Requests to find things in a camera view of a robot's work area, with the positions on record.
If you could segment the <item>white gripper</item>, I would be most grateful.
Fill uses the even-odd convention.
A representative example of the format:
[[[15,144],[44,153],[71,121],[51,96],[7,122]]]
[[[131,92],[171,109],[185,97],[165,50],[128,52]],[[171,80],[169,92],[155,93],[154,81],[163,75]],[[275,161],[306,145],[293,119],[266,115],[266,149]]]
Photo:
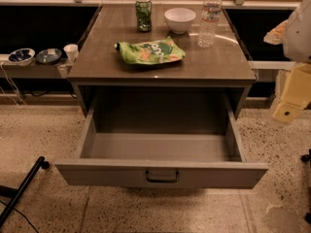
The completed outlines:
[[[272,117],[281,123],[291,123],[311,102],[311,64],[299,63],[286,76],[281,102]]]

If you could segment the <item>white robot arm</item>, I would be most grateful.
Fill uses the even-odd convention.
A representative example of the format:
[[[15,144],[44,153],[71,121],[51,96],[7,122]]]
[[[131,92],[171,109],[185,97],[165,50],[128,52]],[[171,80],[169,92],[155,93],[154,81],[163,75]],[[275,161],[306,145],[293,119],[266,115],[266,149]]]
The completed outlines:
[[[290,123],[311,102],[311,0],[303,0],[263,40],[271,45],[282,44],[284,55],[295,62],[272,114],[275,120]]]

